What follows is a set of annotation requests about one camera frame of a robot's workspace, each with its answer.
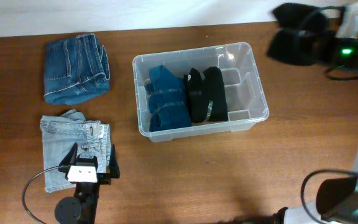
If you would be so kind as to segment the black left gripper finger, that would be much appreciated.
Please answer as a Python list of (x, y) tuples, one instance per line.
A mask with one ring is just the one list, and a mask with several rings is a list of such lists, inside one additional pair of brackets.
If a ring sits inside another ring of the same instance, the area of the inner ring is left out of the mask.
[(111, 146), (108, 168), (109, 168), (110, 177), (112, 179), (120, 178), (120, 170), (119, 170), (119, 165), (117, 163), (116, 148), (114, 144)]
[(78, 144), (75, 142), (67, 155), (59, 163), (59, 170), (69, 170), (71, 166), (76, 164), (76, 155)]

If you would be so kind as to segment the light blue jeans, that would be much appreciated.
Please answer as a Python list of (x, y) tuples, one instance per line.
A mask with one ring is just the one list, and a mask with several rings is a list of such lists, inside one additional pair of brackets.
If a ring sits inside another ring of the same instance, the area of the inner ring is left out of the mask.
[(42, 116), (44, 168), (58, 166), (78, 145), (77, 155), (84, 158), (97, 157), (98, 173), (105, 173), (111, 157), (110, 127), (96, 120), (87, 120), (83, 113), (72, 109), (60, 116)]

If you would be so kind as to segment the black shirt front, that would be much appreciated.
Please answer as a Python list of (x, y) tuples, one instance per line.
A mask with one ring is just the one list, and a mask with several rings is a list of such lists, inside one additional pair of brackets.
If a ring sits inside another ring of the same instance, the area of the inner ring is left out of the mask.
[(279, 31), (270, 43), (267, 56), (296, 66), (332, 64), (330, 44), (334, 32), (328, 30), (329, 19), (323, 12), (337, 9), (336, 6), (317, 7), (294, 2), (276, 7), (272, 13), (279, 24)]

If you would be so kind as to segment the blue shirt bundle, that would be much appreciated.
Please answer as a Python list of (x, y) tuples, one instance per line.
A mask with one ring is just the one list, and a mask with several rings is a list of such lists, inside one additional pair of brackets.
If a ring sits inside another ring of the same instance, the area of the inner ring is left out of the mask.
[(174, 76), (163, 65), (151, 68), (149, 77), (150, 83), (145, 86), (151, 114), (149, 131), (190, 127), (183, 79)]

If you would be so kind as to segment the dark blue jeans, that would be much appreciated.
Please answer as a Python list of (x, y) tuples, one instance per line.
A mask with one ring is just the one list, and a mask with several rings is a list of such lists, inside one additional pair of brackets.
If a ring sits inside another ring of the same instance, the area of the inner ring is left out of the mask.
[(81, 34), (46, 45), (46, 103), (83, 103), (108, 92), (110, 79), (107, 51), (94, 34)]

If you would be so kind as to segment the black shirt with logo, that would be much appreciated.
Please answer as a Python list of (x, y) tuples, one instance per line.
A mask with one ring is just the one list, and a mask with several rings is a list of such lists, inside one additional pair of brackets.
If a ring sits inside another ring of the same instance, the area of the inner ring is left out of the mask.
[(223, 74), (218, 67), (209, 67), (202, 73), (191, 68), (183, 79), (192, 123), (228, 121)]

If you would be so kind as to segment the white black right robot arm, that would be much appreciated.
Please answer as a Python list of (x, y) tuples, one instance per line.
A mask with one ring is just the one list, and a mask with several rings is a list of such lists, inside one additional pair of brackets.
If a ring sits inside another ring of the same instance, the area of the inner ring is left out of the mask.
[[(339, 38), (333, 31), (280, 30), (268, 56), (292, 65), (321, 64), (327, 71), (345, 70), (358, 79), (358, 40)], [(309, 173), (300, 189), (301, 205), (284, 207), (272, 215), (272, 223), (358, 223), (358, 149), (349, 169), (332, 165)]]

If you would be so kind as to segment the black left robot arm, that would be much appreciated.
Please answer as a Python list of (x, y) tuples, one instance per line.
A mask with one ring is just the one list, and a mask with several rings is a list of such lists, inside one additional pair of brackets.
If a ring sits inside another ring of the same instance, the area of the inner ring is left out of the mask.
[(81, 157), (77, 154), (78, 145), (74, 144), (69, 153), (59, 163), (58, 170), (65, 178), (75, 184), (72, 197), (65, 197), (55, 207), (55, 219), (59, 223), (95, 222), (96, 210), (101, 185), (110, 185), (112, 179), (120, 178), (120, 170), (116, 159), (115, 147), (111, 147), (108, 171), (98, 173), (96, 156)]

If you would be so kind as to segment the clear plastic storage bin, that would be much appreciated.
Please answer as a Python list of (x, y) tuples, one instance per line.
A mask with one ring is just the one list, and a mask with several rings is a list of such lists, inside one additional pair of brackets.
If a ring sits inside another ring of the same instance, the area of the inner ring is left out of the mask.
[(138, 55), (132, 67), (139, 132), (152, 142), (248, 130), (269, 116), (246, 42)]

